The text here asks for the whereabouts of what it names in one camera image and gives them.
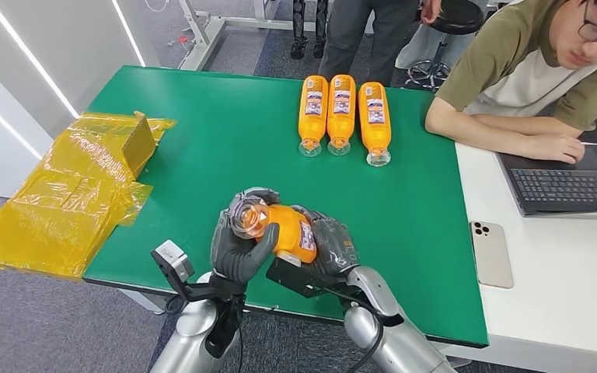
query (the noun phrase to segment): black stool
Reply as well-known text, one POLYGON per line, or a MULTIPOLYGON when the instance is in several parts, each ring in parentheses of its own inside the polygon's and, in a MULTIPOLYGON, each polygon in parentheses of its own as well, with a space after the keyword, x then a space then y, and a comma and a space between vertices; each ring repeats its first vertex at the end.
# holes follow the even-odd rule
POLYGON ((475 33, 482 24, 484 14, 479 6, 468 0, 442 0, 441 12, 431 27, 445 33, 445 37, 438 43, 433 60, 419 61, 408 68, 406 84, 438 90, 449 76, 449 67, 442 63, 449 36, 475 33))

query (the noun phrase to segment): laptop keyboard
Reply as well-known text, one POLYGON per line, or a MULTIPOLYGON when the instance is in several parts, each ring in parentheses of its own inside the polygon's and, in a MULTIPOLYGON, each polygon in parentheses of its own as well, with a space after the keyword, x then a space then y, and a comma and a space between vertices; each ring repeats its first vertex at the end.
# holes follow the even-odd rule
POLYGON ((597 204, 597 171, 512 169, 511 175, 527 201, 597 204))

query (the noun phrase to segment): bottle cap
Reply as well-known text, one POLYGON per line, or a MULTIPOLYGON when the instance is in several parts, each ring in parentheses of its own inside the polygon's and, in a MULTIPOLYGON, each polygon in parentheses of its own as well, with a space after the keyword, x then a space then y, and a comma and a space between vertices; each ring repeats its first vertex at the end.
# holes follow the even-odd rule
POLYGON ((321 152, 321 144, 315 139, 306 138, 298 145, 298 151, 306 157, 314 157, 321 152))
POLYGON ((248 196, 230 208, 232 231, 242 239, 261 237, 267 227, 269 207, 262 198, 248 196))
POLYGON ((383 148, 374 148, 367 154, 367 163, 370 166, 381 167, 390 162, 390 153, 383 148))
POLYGON ((345 155, 351 150, 351 144, 346 138, 333 138, 328 143, 328 151, 333 155, 345 155))

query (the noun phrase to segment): shoe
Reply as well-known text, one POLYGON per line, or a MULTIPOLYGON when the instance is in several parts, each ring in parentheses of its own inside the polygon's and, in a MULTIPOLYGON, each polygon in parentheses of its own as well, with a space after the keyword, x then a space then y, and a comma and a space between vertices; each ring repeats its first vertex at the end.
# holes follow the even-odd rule
POLYGON ((323 47, 326 45, 326 42, 324 40, 317 40, 315 42, 315 50, 312 53, 312 56, 314 58, 321 58, 323 57, 323 47))
POLYGON ((301 60, 305 56, 305 46, 308 43, 307 37, 301 37, 300 39, 294 39, 292 44, 292 52, 289 54, 295 60, 301 60))

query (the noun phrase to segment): bottle label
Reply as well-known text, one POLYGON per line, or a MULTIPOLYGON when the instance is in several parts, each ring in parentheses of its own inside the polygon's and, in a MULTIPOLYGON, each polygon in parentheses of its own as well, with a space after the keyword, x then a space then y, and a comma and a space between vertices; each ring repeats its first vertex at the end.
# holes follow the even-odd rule
POLYGON ((335 90, 333 98, 333 113, 334 114, 349 114, 349 106, 351 103, 351 93, 349 90, 349 79, 335 79, 335 90))
POLYGON ((349 114, 350 102, 351 94, 349 91, 335 91, 335 97, 333 98, 333 113, 349 114))
POLYGON ((301 226, 301 239, 299 240, 298 245, 308 251, 315 251, 316 244, 315 238, 312 235, 312 227, 310 224, 304 223, 303 221, 300 221, 299 224, 301 226))
POLYGON ((321 115, 322 84, 319 80, 308 79, 307 92, 305 93, 305 115, 321 115))
POLYGON ((321 115, 321 92, 308 92, 305 96, 305 114, 321 115))
POLYGON ((382 99, 367 99, 367 121, 370 124, 384 124, 386 122, 382 99))

